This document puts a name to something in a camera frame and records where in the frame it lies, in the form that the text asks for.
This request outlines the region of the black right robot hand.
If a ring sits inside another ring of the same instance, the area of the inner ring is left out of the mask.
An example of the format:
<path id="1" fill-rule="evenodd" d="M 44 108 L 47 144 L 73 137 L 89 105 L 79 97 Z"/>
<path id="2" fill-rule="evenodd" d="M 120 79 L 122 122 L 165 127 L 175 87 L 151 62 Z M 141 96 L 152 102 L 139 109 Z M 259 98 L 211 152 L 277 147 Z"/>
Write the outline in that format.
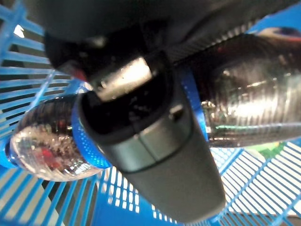
<path id="1" fill-rule="evenodd" d="M 93 90 L 74 109 L 98 153 L 183 223 L 225 194 L 174 64 L 292 0 L 26 0 L 51 65 Z"/>

